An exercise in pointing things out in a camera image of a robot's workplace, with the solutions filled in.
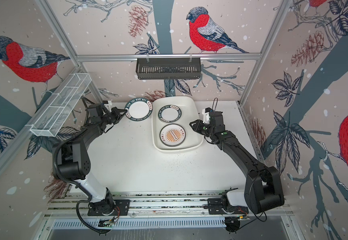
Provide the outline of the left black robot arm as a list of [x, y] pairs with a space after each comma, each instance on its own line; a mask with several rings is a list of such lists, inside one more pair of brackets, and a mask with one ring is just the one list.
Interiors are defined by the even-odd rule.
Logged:
[[109, 131], [108, 125], [114, 127], [127, 112], [126, 109], [113, 107], [109, 110], [104, 104], [92, 104], [86, 108], [87, 116], [81, 130], [53, 149], [54, 177], [80, 189], [88, 197], [89, 208], [96, 214], [110, 215], [116, 203], [110, 190], [90, 173], [88, 148], [96, 138]]

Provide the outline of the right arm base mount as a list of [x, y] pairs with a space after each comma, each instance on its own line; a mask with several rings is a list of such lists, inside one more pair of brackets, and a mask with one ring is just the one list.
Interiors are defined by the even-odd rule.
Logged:
[[210, 215], [234, 215], [242, 214], [248, 215], [249, 208], [244, 206], [232, 206], [226, 197], [210, 198], [207, 200], [207, 204], [203, 206], [208, 210]]

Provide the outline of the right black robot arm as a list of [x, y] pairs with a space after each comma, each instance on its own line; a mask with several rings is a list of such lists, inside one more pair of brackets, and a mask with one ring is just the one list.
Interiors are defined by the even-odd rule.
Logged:
[[250, 211], [257, 215], [283, 206], [285, 198], [279, 171], [258, 161], [231, 131], [226, 130], [222, 112], [206, 108], [203, 116], [203, 120], [191, 122], [190, 127], [209, 138], [208, 143], [218, 146], [246, 175], [242, 198]]

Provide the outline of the orange sunburst plate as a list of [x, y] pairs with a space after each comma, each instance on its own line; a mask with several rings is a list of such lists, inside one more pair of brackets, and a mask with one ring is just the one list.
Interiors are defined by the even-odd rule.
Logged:
[[186, 131], [178, 124], [169, 124], [161, 129], [159, 137], [165, 146], [173, 148], [185, 141]]

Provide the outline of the green rim hao wei plate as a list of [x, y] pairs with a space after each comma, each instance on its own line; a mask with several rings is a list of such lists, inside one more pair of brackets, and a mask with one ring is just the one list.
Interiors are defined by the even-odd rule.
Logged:
[[159, 109], [158, 118], [163, 123], [174, 123], [182, 117], [182, 110], [175, 105], [166, 105]]

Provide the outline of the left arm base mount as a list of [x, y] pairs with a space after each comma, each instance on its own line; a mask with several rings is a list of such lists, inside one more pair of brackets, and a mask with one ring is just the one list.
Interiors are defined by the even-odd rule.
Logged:
[[89, 203], [88, 216], [127, 216], [130, 202], [130, 200], [122, 199], [115, 200], [110, 204], [105, 200], [97, 203]]

